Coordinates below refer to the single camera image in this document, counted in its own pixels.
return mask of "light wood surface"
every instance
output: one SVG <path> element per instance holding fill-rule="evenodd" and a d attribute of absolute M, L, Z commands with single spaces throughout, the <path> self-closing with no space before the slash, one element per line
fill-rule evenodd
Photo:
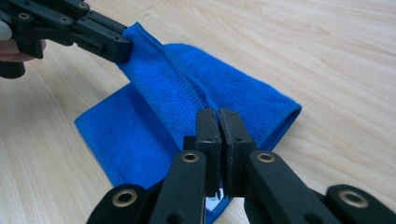
<path fill-rule="evenodd" d="M 312 189 L 349 184 L 396 211 L 395 1 L 87 3 L 302 104 L 275 152 Z M 0 79 L 0 223 L 84 223 L 112 186 L 74 119 L 128 80 L 114 63 L 51 42 L 26 69 Z M 242 202 L 217 222 L 248 223 Z"/>

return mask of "towel fold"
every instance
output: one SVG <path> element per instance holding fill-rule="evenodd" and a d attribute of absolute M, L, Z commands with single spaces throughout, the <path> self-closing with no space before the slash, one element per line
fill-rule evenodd
<path fill-rule="evenodd" d="M 131 82 L 76 119 L 86 143 L 113 185 L 149 188 L 167 175 L 183 137 L 195 135 L 195 114 L 212 107 L 237 112 L 260 149 L 272 150 L 301 107 L 274 88 L 192 46 L 162 45 L 139 23 L 124 36 L 134 42 Z M 206 211 L 212 223 L 223 200 Z"/>

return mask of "wood grain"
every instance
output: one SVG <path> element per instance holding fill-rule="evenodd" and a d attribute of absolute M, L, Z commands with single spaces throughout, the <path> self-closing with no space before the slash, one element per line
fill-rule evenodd
<path fill-rule="evenodd" d="M 275 152 L 312 189 L 350 184 L 396 211 L 395 1 L 87 3 L 301 103 Z M 0 223 L 84 223 L 112 186 L 74 119 L 128 80 L 113 63 L 51 42 L 26 69 L 0 79 Z M 248 223 L 243 201 L 217 223 Z"/>

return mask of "wooden table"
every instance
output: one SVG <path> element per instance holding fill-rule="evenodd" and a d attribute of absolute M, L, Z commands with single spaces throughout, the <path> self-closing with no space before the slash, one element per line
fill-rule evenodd
<path fill-rule="evenodd" d="M 312 189 L 349 184 L 396 211 L 395 1 L 87 3 L 302 104 L 275 152 Z M 114 63 L 50 41 L 26 69 L 0 79 L 0 223 L 84 223 L 112 186 L 74 119 L 128 80 Z M 242 200 L 218 220 L 247 222 Z"/>

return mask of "screw hole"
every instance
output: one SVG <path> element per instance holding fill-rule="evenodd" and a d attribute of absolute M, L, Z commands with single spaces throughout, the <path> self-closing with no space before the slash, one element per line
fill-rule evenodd
<path fill-rule="evenodd" d="M 26 20 L 28 20 L 28 19 L 30 18 L 30 15 L 27 14 L 27 13 L 20 13 L 20 14 L 18 15 L 18 17 L 19 17 L 21 20 L 26 21 Z"/>
<path fill-rule="evenodd" d="M 275 158 L 271 154 L 268 154 L 268 153 L 265 153 L 265 152 L 260 153 L 259 155 L 257 155 L 257 159 L 259 161 L 262 161 L 262 162 L 273 162 L 273 161 L 275 161 Z"/>
<path fill-rule="evenodd" d="M 69 22 L 69 19 L 67 19 L 66 17 L 61 17 L 61 21 L 62 22 Z"/>
<path fill-rule="evenodd" d="M 194 153 L 188 153 L 183 155 L 182 157 L 183 161 L 186 162 L 195 162 L 198 161 L 198 155 L 194 154 Z"/>
<path fill-rule="evenodd" d="M 123 189 L 114 195 L 113 204 L 117 207 L 126 207 L 133 204 L 136 199 L 137 193 L 134 189 Z"/>
<path fill-rule="evenodd" d="M 338 196 L 344 203 L 357 208 L 365 208 L 369 206 L 369 202 L 355 191 L 345 189 L 338 192 Z"/>

